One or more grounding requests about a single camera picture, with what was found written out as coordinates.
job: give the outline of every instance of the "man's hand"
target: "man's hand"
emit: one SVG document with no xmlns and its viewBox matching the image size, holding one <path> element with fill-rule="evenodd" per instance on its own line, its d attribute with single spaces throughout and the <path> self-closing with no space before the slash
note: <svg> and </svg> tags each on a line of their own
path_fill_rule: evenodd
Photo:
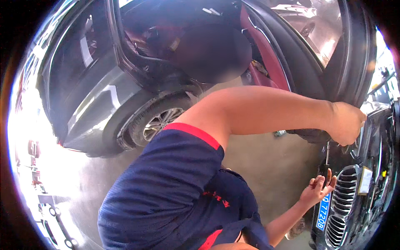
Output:
<svg viewBox="0 0 400 250">
<path fill-rule="evenodd" d="M 332 192 L 336 186 L 336 176 L 331 176 L 332 170 L 328 168 L 328 176 L 325 188 L 322 188 L 325 180 L 324 176 L 319 175 L 316 178 L 312 178 L 310 180 L 310 184 L 302 192 L 299 202 L 307 208 L 312 208 L 315 204 L 320 202 L 327 194 Z"/>
<path fill-rule="evenodd" d="M 367 116 L 345 102 L 332 103 L 332 122 L 326 130 L 334 141 L 342 146 L 353 144 Z"/>
</svg>

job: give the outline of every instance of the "man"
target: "man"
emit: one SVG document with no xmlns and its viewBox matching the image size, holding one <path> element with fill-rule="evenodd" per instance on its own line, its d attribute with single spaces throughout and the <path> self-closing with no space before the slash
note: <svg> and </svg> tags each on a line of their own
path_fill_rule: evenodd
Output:
<svg viewBox="0 0 400 250">
<path fill-rule="evenodd" d="M 262 226 L 254 195 L 221 169 L 231 134 L 325 130 L 352 144 L 366 116 L 351 105 L 262 86 L 214 92 L 169 124 L 116 180 L 98 216 L 106 249 L 273 249 L 331 192 L 336 176 L 310 180 L 299 201 Z"/>
</svg>

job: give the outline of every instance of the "concrete floor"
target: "concrete floor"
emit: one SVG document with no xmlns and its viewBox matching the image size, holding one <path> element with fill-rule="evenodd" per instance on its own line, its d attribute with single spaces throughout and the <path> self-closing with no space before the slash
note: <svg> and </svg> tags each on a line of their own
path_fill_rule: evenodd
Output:
<svg viewBox="0 0 400 250">
<path fill-rule="evenodd" d="M 239 85 L 240 78 L 218 84 L 207 93 Z M 278 138 L 271 133 L 231 136 L 223 165 L 245 178 L 266 224 L 290 208 L 315 176 L 316 150 L 291 134 Z M 60 209 L 69 211 L 70 220 L 78 229 L 75 233 L 82 236 L 79 249 L 102 249 L 97 230 L 98 209 L 116 178 L 141 151 L 138 148 L 115 158 L 101 159 L 61 147 L 42 148 L 37 162 L 42 182 L 49 194 L 58 196 Z M 310 233 L 304 232 L 295 240 L 284 239 L 276 249 L 310 249 L 309 238 Z"/>
</svg>

